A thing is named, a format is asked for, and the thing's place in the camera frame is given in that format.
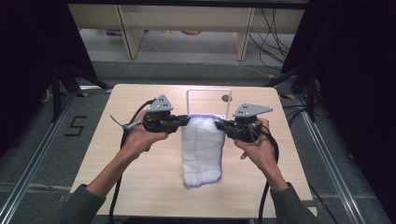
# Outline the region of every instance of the person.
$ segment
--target person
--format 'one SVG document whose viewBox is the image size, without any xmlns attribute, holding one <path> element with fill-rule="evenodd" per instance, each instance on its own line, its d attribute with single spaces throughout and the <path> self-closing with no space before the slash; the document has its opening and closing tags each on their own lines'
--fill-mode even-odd
<svg viewBox="0 0 396 224">
<path fill-rule="evenodd" d="M 146 111 L 142 111 L 136 120 L 142 119 L 145 113 Z M 269 130 L 269 121 L 259 120 Z M 64 207 L 46 219 L 44 224 L 90 223 L 131 162 L 148 151 L 152 144 L 166 139 L 167 136 L 167 133 L 147 132 L 143 125 L 135 126 L 128 134 L 122 149 L 103 171 L 89 185 L 80 185 Z M 292 184 L 283 178 L 271 143 L 263 134 L 260 138 L 262 143 L 259 147 L 241 140 L 234 140 L 234 144 L 243 150 L 241 160 L 250 158 L 267 178 L 276 209 L 276 223 L 318 223 L 317 218 L 303 206 Z"/>
</svg>

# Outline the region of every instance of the light wood tabletop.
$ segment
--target light wood tabletop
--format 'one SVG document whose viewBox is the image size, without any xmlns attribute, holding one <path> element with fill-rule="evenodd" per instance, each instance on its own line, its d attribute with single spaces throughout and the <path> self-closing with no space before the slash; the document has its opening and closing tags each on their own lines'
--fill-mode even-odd
<svg viewBox="0 0 396 224">
<path fill-rule="evenodd" d="M 232 100 L 228 119 L 242 104 L 271 106 L 274 111 L 260 114 L 270 120 L 270 129 L 279 145 L 279 166 L 283 176 L 295 187 L 302 201 L 312 202 L 296 147 L 277 92 L 273 88 L 214 87 L 174 85 L 115 86 L 98 123 L 85 158 L 72 187 L 90 183 L 120 150 L 122 136 L 118 122 L 127 123 L 147 100 L 164 94 L 172 104 L 174 115 L 187 114 L 186 91 L 195 89 L 230 89 Z M 190 112 L 223 115 L 227 103 L 225 91 L 191 91 Z M 218 217 L 257 218 L 265 184 L 262 172 L 249 159 L 240 160 L 242 149 L 226 138 L 222 156 L 222 178 L 218 183 L 187 189 L 183 184 L 181 161 L 181 129 L 166 140 L 154 144 L 125 171 L 115 215 L 141 217 Z M 113 197 L 107 195 L 99 215 L 107 215 Z M 316 214 L 316 207 L 309 207 Z M 275 208 L 268 195 L 264 217 L 275 217 Z"/>
</svg>

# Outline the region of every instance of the person's left hand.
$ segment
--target person's left hand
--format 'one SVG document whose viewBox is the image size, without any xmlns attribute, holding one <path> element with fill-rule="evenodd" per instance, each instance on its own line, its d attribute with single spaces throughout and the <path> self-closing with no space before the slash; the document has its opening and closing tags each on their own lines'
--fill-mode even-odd
<svg viewBox="0 0 396 224">
<path fill-rule="evenodd" d="M 146 112 L 146 110 L 142 111 L 136 120 L 143 119 Z M 127 155 L 129 161 L 134 161 L 139 158 L 142 152 L 149 150 L 152 144 L 167 137 L 168 133 L 150 133 L 146 131 L 142 124 L 139 124 L 129 132 L 121 152 Z"/>
</svg>

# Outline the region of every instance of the dark gray sleeve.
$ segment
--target dark gray sleeve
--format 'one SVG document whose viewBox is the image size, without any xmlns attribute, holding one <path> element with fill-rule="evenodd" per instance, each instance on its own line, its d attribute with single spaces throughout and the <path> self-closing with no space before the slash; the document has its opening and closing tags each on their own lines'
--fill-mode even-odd
<svg viewBox="0 0 396 224">
<path fill-rule="evenodd" d="M 80 185 L 70 199 L 67 200 L 64 207 L 48 218 L 44 224 L 91 223 L 106 198 L 101 198 L 88 192 L 85 187 L 85 185 Z"/>
<path fill-rule="evenodd" d="M 276 210 L 276 223 L 319 223 L 314 214 L 303 206 L 296 190 L 291 183 L 289 187 L 280 192 L 271 192 Z"/>
</svg>

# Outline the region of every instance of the cloth with purple trim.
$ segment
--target cloth with purple trim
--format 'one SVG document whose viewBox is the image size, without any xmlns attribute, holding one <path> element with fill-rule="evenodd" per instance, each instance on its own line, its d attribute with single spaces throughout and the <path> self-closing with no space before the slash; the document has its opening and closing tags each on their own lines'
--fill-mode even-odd
<svg viewBox="0 0 396 224">
<path fill-rule="evenodd" d="M 215 115 L 190 114 L 181 127 L 181 159 L 184 185 L 189 188 L 213 184 L 221 179 L 221 158 L 225 133 L 216 128 Z"/>
</svg>

